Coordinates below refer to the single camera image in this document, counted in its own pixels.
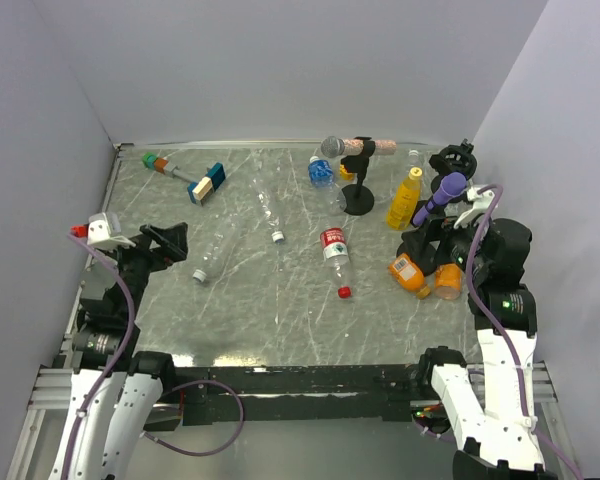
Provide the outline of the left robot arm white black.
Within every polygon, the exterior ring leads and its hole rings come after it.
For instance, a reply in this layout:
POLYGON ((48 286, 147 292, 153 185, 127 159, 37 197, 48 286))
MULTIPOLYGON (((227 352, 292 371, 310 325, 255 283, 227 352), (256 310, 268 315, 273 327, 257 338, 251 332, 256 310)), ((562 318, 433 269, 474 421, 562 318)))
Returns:
POLYGON ((135 350, 151 274, 186 260, 188 226, 150 224, 121 233, 102 213, 68 235, 93 259, 86 268, 72 340, 70 395, 52 479, 120 479, 155 402, 176 393, 171 355, 135 350))

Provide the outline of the red bottle cap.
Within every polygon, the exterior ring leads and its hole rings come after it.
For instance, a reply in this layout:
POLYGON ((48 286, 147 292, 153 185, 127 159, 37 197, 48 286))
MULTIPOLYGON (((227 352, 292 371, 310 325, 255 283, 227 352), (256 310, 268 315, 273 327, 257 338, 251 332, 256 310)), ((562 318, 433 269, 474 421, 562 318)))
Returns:
POLYGON ((351 288, 348 286, 341 287, 338 289, 338 296, 341 299, 349 298, 351 295, 352 295, 352 291, 351 291, 351 288))

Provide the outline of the red label water bottle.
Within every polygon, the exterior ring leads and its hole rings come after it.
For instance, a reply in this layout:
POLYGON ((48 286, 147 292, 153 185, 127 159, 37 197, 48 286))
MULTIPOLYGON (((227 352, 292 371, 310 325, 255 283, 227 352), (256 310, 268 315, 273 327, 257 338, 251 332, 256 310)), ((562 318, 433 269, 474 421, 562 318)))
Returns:
POLYGON ((320 234, 324 264, 333 273, 337 290, 348 286, 353 290, 353 270, 350 262, 348 246, 344 232, 339 227, 332 227, 320 234))

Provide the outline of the orange bottle with barcode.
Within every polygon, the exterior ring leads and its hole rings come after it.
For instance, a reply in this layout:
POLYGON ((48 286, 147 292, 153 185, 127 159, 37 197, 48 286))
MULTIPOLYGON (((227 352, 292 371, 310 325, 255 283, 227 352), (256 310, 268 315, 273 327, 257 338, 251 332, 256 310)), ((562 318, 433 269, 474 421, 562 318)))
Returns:
POLYGON ((423 272, 408 255, 400 254, 396 257, 389 264, 388 271, 404 290, 418 299, 424 299, 431 294, 423 272))

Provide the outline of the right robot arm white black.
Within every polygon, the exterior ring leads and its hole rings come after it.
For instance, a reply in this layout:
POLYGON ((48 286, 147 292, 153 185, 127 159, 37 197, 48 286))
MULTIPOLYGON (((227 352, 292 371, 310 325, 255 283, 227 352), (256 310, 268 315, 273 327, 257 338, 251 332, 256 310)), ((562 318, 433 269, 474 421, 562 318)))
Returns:
POLYGON ((431 347, 420 356, 413 381, 438 403, 413 408, 413 421, 437 440, 452 434, 456 479, 553 479, 535 433, 536 302, 521 281, 532 232, 515 220, 492 220, 470 258, 477 227, 455 228, 454 222, 428 218, 402 234, 397 254, 417 265, 459 267, 465 275, 484 392, 475 393, 470 366, 459 351, 431 347))

